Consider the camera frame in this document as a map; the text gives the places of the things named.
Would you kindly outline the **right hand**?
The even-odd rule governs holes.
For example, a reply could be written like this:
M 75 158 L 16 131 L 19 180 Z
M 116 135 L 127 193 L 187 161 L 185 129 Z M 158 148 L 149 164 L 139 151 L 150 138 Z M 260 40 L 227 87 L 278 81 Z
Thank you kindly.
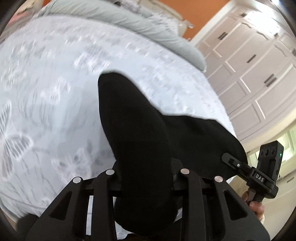
M 257 219 L 262 224 L 264 224 L 264 221 L 265 221 L 265 216 L 264 216 L 265 206 L 261 202 L 256 202 L 256 201 L 248 202 L 248 197 L 249 197 L 249 194 L 248 194 L 247 191 L 244 192 L 243 195 L 241 196 L 241 198 L 247 204 L 247 206 L 254 212 Z

